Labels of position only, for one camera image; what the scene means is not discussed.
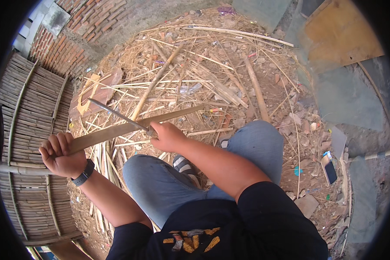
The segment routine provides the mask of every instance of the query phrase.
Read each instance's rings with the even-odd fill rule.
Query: smartphone
[[[336,181],[336,171],[333,166],[332,161],[329,159],[328,155],[325,155],[321,160],[321,165],[323,172],[325,173],[325,178],[329,185],[333,184]]]

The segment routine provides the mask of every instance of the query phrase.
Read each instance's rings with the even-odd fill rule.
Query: sleeve
[[[266,247],[283,255],[328,258],[327,244],[315,225],[278,185],[267,181],[251,185],[240,195],[238,208],[244,226]]]
[[[151,229],[142,223],[130,223],[116,227],[113,245],[106,260],[138,259],[144,254],[147,243],[153,235]]]

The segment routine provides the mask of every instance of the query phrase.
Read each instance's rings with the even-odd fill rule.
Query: bamboo fence
[[[26,246],[82,235],[72,217],[67,179],[47,174],[38,151],[50,133],[67,128],[72,99],[72,84],[67,79],[13,53],[0,85],[5,136],[2,166],[6,166],[0,167],[0,191]]]

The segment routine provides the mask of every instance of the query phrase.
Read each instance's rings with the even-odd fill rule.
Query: black t-shirt
[[[161,232],[141,223],[115,228],[107,259],[323,259],[317,229],[277,185],[259,182],[238,204],[206,199],[173,212]]]

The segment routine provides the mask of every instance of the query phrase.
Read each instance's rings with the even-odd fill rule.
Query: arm
[[[71,133],[51,135],[42,143],[39,152],[43,163],[54,174],[76,179],[85,169],[87,161],[84,150],[65,156],[69,154],[72,140]],[[136,202],[96,170],[79,188],[113,226],[138,222],[153,229],[149,218]]]
[[[176,152],[195,164],[215,185],[238,201],[241,193],[260,181],[271,181],[249,160],[193,139],[187,138],[171,123],[151,122],[159,139],[152,144],[166,152]]]

